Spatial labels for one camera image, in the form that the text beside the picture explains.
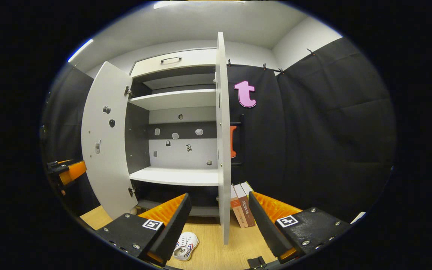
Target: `ceiling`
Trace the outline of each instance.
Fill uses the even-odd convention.
[[[87,72],[129,51],[173,41],[216,40],[272,49],[306,14],[279,1],[182,1],[154,9],[143,8],[121,17],[96,34],[93,43],[72,63]]]

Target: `black handle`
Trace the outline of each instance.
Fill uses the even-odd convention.
[[[231,122],[230,125],[240,127],[240,150],[238,155],[241,162],[232,162],[231,166],[242,166],[245,163],[245,115],[240,115],[239,122]]]
[[[163,63],[163,62],[164,62],[164,60],[169,60],[169,59],[173,59],[173,58],[179,58],[179,60],[181,60],[181,59],[182,59],[182,57],[181,57],[181,56],[176,56],[176,57],[171,57],[171,58],[166,58],[166,59],[163,59],[163,60],[161,60],[161,63]]]

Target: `ceiling light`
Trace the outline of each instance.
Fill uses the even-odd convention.
[[[166,7],[166,6],[169,6],[169,5],[174,5],[174,4],[182,3],[182,2],[187,2],[187,1],[158,1],[158,3],[154,4],[153,7],[154,7],[154,9],[158,9],[158,8],[161,8],[161,7]],[[238,2],[238,3],[241,3],[241,4],[245,3],[245,1],[229,1],[229,2]]]
[[[182,2],[185,2],[185,1],[158,1],[158,3],[154,4],[153,7],[154,7],[154,9],[158,9],[161,7],[166,7],[169,5],[174,5],[174,4],[182,3]]]
[[[88,40],[86,43],[84,43],[84,45],[81,46],[81,48],[79,48],[72,56],[71,58],[69,58],[69,60],[67,60],[68,62],[71,62],[71,60],[74,59],[74,57],[76,57],[79,53],[81,53],[82,50],[84,50],[84,48],[86,48],[89,44],[92,43],[92,39]]]

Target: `open cabinet door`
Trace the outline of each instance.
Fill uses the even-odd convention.
[[[138,202],[131,196],[125,150],[125,118],[132,78],[104,62],[89,89],[82,114],[81,146],[87,176],[96,198],[112,219]],[[109,113],[103,107],[110,108]]]
[[[231,200],[230,98],[228,95],[228,73],[222,32],[217,33],[216,45],[216,122],[219,220],[223,233],[223,244],[227,245],[230,238]]]

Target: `shoe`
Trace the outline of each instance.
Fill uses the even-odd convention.
[[[174,248],[173,257],[177,260],[187,261],[192,251],[198,246],[198,238],[192,232],[183,232]]]

